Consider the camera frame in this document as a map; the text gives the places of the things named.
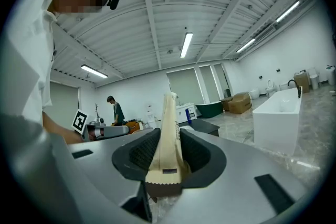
white cabinet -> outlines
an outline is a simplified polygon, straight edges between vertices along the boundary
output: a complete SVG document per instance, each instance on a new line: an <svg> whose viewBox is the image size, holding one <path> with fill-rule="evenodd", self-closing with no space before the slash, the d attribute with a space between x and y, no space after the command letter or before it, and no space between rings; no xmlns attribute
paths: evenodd
<svg viewBox="0 0 336 224"><path fill-rule="evenodd" d="M177 122L178 123L182 123L182 122L186 122L187 119L187 115L185 110L188 109L189 110L189 114L190 114L190 119L194 120L196 119L196 113L195 113L195 105L194 104L185 104L185 105L178 105L176 107L176 115L177 115Z"/></svg>

floor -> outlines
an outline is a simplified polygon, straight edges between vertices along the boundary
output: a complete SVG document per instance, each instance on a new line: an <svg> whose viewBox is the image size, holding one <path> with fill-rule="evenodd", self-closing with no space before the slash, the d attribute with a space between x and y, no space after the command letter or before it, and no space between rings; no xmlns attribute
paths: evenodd
<svg viewBox="0 0 336 224"><path fill-rule="evenodd" d="M336 96L330 93L335 88L322 84L318 90L310 90L303 94L301 133L293 156L258 148L254 144L252 111L263 104L267 97L252 100L252 108L243 114L225 112L203 120L218 125L220 137L263 151L279 165L291 171L307 188L313 189L327 174L335 150ZM159 198L156 204L150 199L153 223L159 221L177 199L178 197Z"/></svg>

white bathtub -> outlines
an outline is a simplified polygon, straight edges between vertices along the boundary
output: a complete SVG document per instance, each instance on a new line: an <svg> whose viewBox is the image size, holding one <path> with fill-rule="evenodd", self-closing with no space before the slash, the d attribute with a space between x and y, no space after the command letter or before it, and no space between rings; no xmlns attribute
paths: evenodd
<svg viewBox="0 0 336 224"><path fill-rule="evenodd" d="M282 100L286 101L285 109ZM255 144L293 155L300 132L301 100L302 95L298 98L298 89L292 88L276 92L253 110Z"/></svg>

person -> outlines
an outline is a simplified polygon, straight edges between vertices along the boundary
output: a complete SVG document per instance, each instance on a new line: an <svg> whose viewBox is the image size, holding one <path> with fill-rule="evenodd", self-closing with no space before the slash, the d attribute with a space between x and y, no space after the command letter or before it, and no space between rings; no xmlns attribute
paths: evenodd
<svg viewBox="0 0 336 224"><path fill-rule="evenodd" d="M115 101L113 96L107 97L107 102L110 104L114 104L114 123L113 126L121 126L123 120L125 119L124 114L122 113L120 104Z"/></svg>
<svg viewBox="0 0 336 224"><path fill-rule="evenodd" d="M43 108L51 105L50 72L55 55L52 23L56 14L96 12L108 0L17 0L4 27L0 63L1 113L38 122L67 144L80 143L75 131L56 124Z"/></svg>

ceiling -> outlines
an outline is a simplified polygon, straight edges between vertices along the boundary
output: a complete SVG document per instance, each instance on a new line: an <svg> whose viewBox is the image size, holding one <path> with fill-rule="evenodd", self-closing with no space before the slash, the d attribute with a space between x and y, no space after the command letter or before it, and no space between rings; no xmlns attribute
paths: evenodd
<svg viewBox="0 0 336 224"><path fill-rule="evenodd" d="M300 0L300 6L308 0ZM120 0L84 19L59 15L53 69L96 86L196 62L237 59L295 0ZM180 49L193 32L184 59ZM109 77L87 74L87 64Z"/></svg>

